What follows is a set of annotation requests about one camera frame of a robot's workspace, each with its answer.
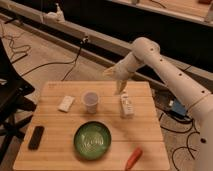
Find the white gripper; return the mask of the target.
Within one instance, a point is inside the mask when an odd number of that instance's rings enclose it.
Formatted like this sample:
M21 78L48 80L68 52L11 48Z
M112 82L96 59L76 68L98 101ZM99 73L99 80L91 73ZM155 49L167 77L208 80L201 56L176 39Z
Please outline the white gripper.
M127 85L127 81L134 73L144 65L144 62L129 53L124 59L120 60L113 67L103 71L104 76L115 77L116 93L121 94Z

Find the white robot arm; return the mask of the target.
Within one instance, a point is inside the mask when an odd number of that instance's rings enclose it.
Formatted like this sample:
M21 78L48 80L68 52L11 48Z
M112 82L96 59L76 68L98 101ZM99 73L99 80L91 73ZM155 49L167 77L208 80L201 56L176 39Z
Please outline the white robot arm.
M128 55L104 74L117 81L116 93L120 94L143 65L155 71L200 125L200 150L194 171L213 171L213 93L167 61L160 54L160 46L145 37L135 39Z

